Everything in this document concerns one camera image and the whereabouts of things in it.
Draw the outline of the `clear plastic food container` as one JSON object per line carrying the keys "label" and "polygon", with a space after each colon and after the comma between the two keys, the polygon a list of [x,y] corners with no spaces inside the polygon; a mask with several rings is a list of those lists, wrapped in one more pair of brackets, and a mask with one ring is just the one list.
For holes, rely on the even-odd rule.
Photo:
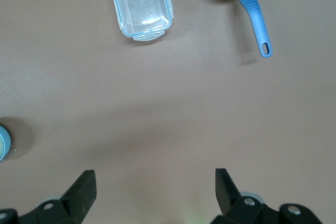
{"label": "clear plastic food container", "polygon": [[113,0],[122,33],[135,41],[155,40],[174,18],[172,0]]}

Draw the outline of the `blue bowl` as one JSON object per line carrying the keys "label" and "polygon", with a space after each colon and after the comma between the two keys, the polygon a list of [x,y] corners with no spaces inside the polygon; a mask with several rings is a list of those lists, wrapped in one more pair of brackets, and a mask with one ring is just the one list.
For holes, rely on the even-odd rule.
{"label": "blue bowl", "polygon": [[8,154],[10,147],[11,147],[11,137],[7,129],[5,129],[3,126],[0,125],[0,135],[3,136],[3,139],[5,141],[5,152],[0,161],[2,161],[5,156]]}

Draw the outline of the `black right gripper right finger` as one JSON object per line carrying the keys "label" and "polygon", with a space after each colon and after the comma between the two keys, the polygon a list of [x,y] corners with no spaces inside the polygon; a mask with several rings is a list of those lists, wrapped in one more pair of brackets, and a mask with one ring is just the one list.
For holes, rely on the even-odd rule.
{"label": "black right gripper right finger", "polygon": [[303,205],[288,203],[273,210],[254,196],[243,196],[225,168],[215,170],[215,193],[222,214],[211,224],[323,224]]}

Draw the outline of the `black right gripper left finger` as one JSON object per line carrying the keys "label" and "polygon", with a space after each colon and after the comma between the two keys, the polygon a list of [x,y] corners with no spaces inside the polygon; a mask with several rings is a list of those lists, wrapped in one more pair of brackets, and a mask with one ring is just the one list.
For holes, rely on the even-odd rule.
{"label": "black right gripper left finger", "polygon": [[86,170],[60,199],[47,200],[21,216],[13,208],[0,209],[0,224],[82,224],[96,197],[95,171]]}

